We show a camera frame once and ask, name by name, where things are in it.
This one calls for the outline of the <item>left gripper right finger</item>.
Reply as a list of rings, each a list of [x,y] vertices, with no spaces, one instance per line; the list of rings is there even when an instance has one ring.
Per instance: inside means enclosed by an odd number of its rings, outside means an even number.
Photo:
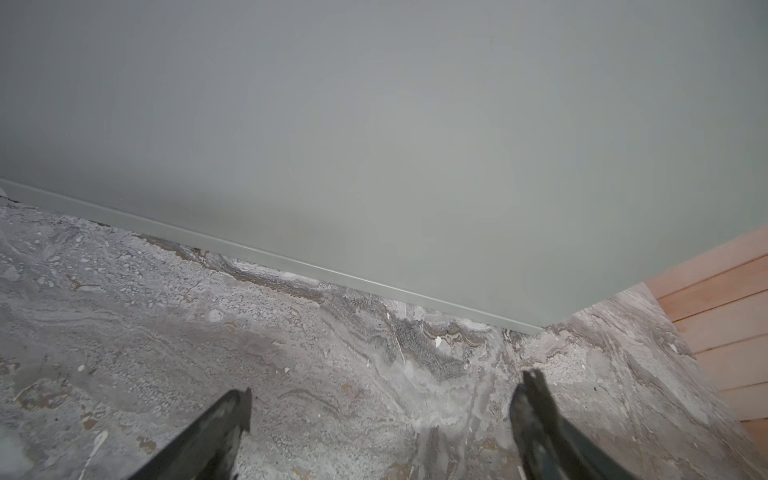
[[[509,404],[509,419],[524,479],[635,477],[561,414],[539,369],[522,372]]]

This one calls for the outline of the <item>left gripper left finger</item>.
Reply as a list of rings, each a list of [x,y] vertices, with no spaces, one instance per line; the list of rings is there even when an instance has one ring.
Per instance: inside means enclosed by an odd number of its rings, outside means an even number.
[[[236,479],[241,438],[250,431],[252,390],[230,390],[139,468],[131,480]]]

